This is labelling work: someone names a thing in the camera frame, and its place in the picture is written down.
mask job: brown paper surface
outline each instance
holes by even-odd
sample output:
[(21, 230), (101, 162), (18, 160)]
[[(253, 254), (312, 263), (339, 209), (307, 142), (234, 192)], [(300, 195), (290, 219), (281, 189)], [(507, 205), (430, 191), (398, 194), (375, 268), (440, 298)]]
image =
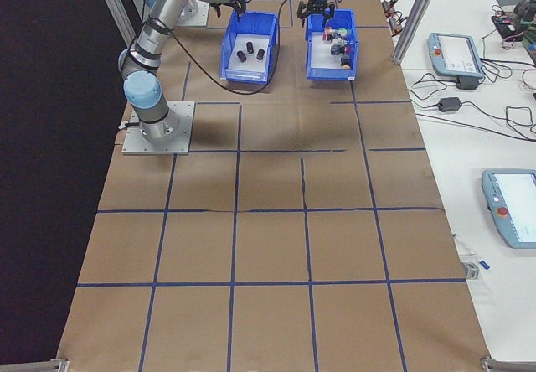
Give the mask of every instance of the brown paper surface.
[[(116, 146), (59, 348), (74, 372), (480, 370), (487, 349), (379, 0), (341, 5), (361, 40), (353, 83), (307, 80), (298, 2), (255, 96), (167, 44), (166, 97), (197, 101), (191, 153)], [(217, 79), (223, 14), (177, 30)]]

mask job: robotic arm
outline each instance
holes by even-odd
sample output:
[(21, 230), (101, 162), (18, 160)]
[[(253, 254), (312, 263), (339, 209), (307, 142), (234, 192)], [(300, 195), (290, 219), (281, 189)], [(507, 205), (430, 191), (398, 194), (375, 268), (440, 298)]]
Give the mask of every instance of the robotic arm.
[[(235, 8), (240, 0), (200, 1)], [(137, 39), (119, 58), (126, 98), (139, 117), (142, 135), (156, 144), (173, 138), (173, 132), (180, 122), (169, 109), (155, 74), (160, 67), (162, 50), (171, 34), (169, 30), (173, 29), (187, 3), (188, 0), (157, 0)], [(329, 17), (330, 12), (326, 12), (326, 9), (327, 0), (309, 0), (307, 5), (300, 6), (298, 16), (304, 19), (311, 13), (323, 13)]]

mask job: power adapter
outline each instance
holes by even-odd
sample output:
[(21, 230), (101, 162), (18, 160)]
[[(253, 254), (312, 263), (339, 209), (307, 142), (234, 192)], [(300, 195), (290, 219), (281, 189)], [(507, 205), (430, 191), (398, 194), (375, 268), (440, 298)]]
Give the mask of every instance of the power adapter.
[(441, 112), (456, 112), (461, 107), (461, 101), (458, 97), (441, 98), (437, 103), (437, 108)]

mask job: red emergency stop button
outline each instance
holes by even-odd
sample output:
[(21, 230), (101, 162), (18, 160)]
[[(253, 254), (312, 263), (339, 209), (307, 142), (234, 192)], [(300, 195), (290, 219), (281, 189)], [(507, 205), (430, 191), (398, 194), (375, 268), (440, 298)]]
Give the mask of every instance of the red emergency stop button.
[(506, 217), (510, 214), (508, 209), (506, 207), (499, 207), (497, 210), (497, 214), (499, 214), (501, 217)]

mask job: screen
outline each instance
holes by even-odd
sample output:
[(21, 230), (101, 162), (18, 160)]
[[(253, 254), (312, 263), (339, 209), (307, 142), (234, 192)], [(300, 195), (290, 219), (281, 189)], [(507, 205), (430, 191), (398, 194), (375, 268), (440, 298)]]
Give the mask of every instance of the screen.
[(519, 242), (536, 242), (536, 177), (531, 173), (497, 173), (495, 179)]
[(439, 44), (447, 70), (456, 72), (479, 73), (473, 59), (471, 43), (465, 37), (440, 35)]

